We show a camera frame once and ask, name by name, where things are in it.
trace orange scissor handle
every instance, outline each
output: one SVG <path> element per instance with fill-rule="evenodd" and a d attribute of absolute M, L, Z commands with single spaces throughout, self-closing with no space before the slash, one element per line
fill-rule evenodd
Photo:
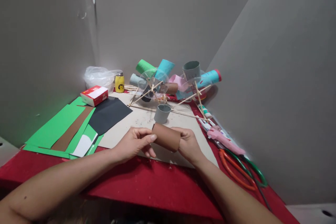
<path fill-rule="evenodd" d="M 246 172 L 243 171 L 243 169 L 241 169 L 241 167 L 236 164 L 236 162 L 234 162 L 226 153 L 223 149 L 219 150 L 219 156 L 220 159 L 225 167 L 225 169 L 227 170 L 227 172 L 231 175 L 231 177 L 233 177 L 242 187 L 246 188 L 247 190 L 251 190 L 251 191 L 255 191 L 257 186 L 255 184 L 255 182 L 253 181 L 253 179 L 246 174 Z M 244 181 L 242 181 L 240 178 L 238 178 L 236 176 L 236 174 L 234 174 L 231 169 L 229 168 L 226 159 L 230 162 L 230 164 L 232 164 L 250 183 L 251 185 L 246 184 Z"/>

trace red tablecloth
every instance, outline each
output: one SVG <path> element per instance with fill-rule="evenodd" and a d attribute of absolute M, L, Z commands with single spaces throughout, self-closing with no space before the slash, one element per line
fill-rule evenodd
<path fill-rule="evenodd" d="M 193 112 L 200 116 L 197 107 L 190 105 Z M 219 168 L 229 176 L 219 159 L 218 149 L 211 141 L 208 142 Z M 96 151 L 102 150 L 104 148 L 98 147 Z M 14 189 L 37 173 L 62 162 L 64 161 L 59 157 L 21 150 L 0 168 L 0 186 Z M 238 177 L 245 179 L 233 167 L 231 169 Z M 271 187 L 262 190 L 273 213 L 283 223 L 298 224 Z M 255 192 L 248 192 L 259 199 Z M 83 194 L 185 214 L 221 218 L 212 195 L 194 169 L 144 157 L 137 156 L 113 168 L 86 188 Z"/>

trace finger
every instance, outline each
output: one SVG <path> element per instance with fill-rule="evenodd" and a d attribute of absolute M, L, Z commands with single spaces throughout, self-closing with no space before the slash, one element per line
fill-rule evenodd
<path fill-rule="evenodd" d="M 150 135 L 152 133 L 151 129 L 148 128 L 133 128 L 137 135 Z"/>
<path fill-rule="evenodd" d="M 150 157 L 149 152 L 144 152 L 144 154 L 145 154 L 146 157 L 148 157 L 148 158 Z"/>
<path fill-rule="evenodd" d="M 141 147 L 141 149 L 143 147 L 147 146 L 148 144 L 151 144 L 156 139 L 157 139 L 157 136 L 155 134 L 153 134 L 153 135 L 147 135 L 147 136 L 141 138 L 141 140 L 140 140 L 140 147 Z"/>
<path fill-rule="evenodd" d="M 153 150 L 152 147 L 149 148 L 148 152 L 149 152 L 149 155 L 150 155 L 152 158 L 156 158 L 156 154 L 155 154 L 155 152 L 154 152 L 154 150 Z"/>
<path fill-rule="evenodd" d="M 171 127 L 171 129 L 172 129 L 172 130 L 176 130 L 176 131 L 182 133 L 182 136 L 183 136 L 183 137 L 187 135 L 186 129 L 184 129 L 184 128 L 180 128 L 180 127 Z"/>
<path fill-rule="evenodd" d="M 145 147 L 143 147 L 141 150 L 142 152 L 146 155 L 146 157 L 150 157 L 150 154 L 149 154 L 149 148 L 150 148 L 150 145 L 146 145 Z"/>

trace green paper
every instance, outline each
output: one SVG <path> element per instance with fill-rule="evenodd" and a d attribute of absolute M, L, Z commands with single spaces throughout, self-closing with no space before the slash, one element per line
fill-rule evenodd
<path fill-rule="evenodd" d="M 86 103 L 83 102 L 82 98 L 79 96 L 77 97 L 70 105 L 79 105 L 79 106 L 85 106 Z"/>
<path fill-rule="evenodd" d="M 83 107 L 66 105 L 53 118 L 36 131 L 34 135 L 28 139 L 26 144 L 50 149 L 84 111 L 84 109 L 85 108 Z"/>
<path fill-rule="evenodd" d="M 58 151 L 58 150 L 51 150 L 51 149 L 44 149 L 44 148 L 39 148 L 37 146 L 34 146 L 32 144 L 26 144 L 23 148 L 25 151 L 32 151 L 32 152 L 38 152 L 42 154 L 47 154 L 47 155 L 52 155 L 52 156 L 57 156 L 61 158 L 69 158 L 69 154 Z"/>
<path fill-rule="evenodd" d="M 93 114 L 93 112 L 95 111 L 96 108 L 93 108 L 93 110 L 90 112 L 90 114 L 87 116 L 87 118 L 84 120 L 82 126 L 79 128 L 79 130 L 77 131 L 77 133 L 75 134 L 75 136 L 72 138 L 71 142 L 69 143 L 69 146 L 66 149 L 66 153 L 73 153 L 79 143 L 79 140 L 81 139 L 84 130 L 86 129 L 86 126 L 88 125 L 90 118 Z"/>
<path fill-rule="evenodd" d="M 152 72 L 147 73 L 147 77 L 150 79 L 156 73 L 156 68 L 149 64 L 145 60 L 140 60 L 135 68 L 140 74 L 143 74 L 145 71 L 154 69 Z"/>
<path fill-rule="evenodd" d="M 88 152 L 86 153 L 85 156 L 87 156 L 87 155 L 91 155 L 91 154 L 93 154 L 93 153 L 96 151 L 96 149 L 97 149 L 97 147 L 98 147 L 98 145 L 99 145 L 99 143 L 100 143 L 100 140 L 103 138 L 103 136 L 104 136 L 104 134 L 103 134 L 103 135 L 100 135 L 100 136 L 97 138 L 95 144 L 91 145 L 90 149 L 88 150 Z M 74 155 L 71 155 L 71 154 L 69 154 L 69 156 L 70 156 L 70 159 L 76 159 L 76 158 L 79 158 L 79 157 L 74 156 Z"/>

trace tissue box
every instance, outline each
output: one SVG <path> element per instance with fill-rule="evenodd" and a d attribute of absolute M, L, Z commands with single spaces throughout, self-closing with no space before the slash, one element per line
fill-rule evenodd
<path fill-rule="evenodd" d="M 106 87 L 94 86 L 85 90 L 80 94 L 82 101 L 92 107 L 97 106 L 109 96 L 109 91 Z"/>

